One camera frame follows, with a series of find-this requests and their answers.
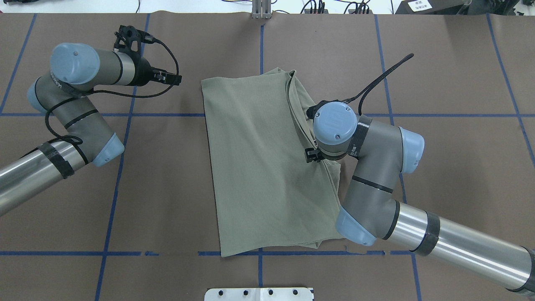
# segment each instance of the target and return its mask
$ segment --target towel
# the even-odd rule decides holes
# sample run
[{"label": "towel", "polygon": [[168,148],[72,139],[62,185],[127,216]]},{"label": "towel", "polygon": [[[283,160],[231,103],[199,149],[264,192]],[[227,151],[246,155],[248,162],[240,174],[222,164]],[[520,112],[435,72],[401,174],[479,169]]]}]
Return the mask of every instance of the towel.
[{"label": "towel", "polygon": [[306,163],[314,105],[295,71],[202,80],[221,256],[341,238],[340,165]]}]

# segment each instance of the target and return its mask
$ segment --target light blue joint cap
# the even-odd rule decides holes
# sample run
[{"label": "light blue joint cap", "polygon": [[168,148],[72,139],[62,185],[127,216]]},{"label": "light blue joint cap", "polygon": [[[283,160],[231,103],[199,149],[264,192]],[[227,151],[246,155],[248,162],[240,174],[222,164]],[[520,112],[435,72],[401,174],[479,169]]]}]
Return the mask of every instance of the light blue joint cap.
[{"label": "light blue joint cap", "polygon": [[39,100],[37,100],[37,94],[35,93],[35,85],[37,85],[38,80],[39,78],[36,79],[35,82],[30,86],[28,92],[26,93],[26,97],[28,97],[28,101],[34,109],[45,114],[47,111],[43,108]]},{"label": "light blue joint cap", "polygon": [[347,104],[333,101],[316,112],[312,129],[316,139],[326,145],[346,142],[357,129],[358,118]]},{"label": "light blue joint cap", "polygon": [[95,78],[100,68],[97,51],[82,43],[61,43],[50,57],[50,70],[61,81],[81,85]]},{"label": "light blue joint cap", "polygon": [[407,131],[400,127],[403,141],[403,168],[401,172],[410,174],[416,170],[422,154],[424,153],[425,140],[422,135]]},{"label": "light blue joint cap", "polygon": [[117,137],[116,133],[113,133],[113,136],[111,136],[110,140],[104,145],[101,152],[97,155],[97,157],[93,160],[93,164],[97,167],[101,167],[102,165],[108,163],[109,161],[113,160],[118,155],[122,154],[125,151],[125,146]]},{"label": "light blue joint cap", "polygon": [[347,211],[340,207],[336,220],[336,230],[348,240],[365,246],[371,246],[377,239],[359,224]]}]

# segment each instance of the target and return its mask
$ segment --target cloth fold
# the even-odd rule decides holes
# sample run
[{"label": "cloth fold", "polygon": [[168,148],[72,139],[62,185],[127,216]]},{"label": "cloth fold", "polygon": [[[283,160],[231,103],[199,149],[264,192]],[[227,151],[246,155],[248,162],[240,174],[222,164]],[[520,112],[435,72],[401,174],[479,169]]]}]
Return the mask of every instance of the cloth fold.
[{"label": "cloth fold", "polygon": [[295,71],[201,82],[221,256],[341,238],[340,165],[306,163],[314,105]]}]

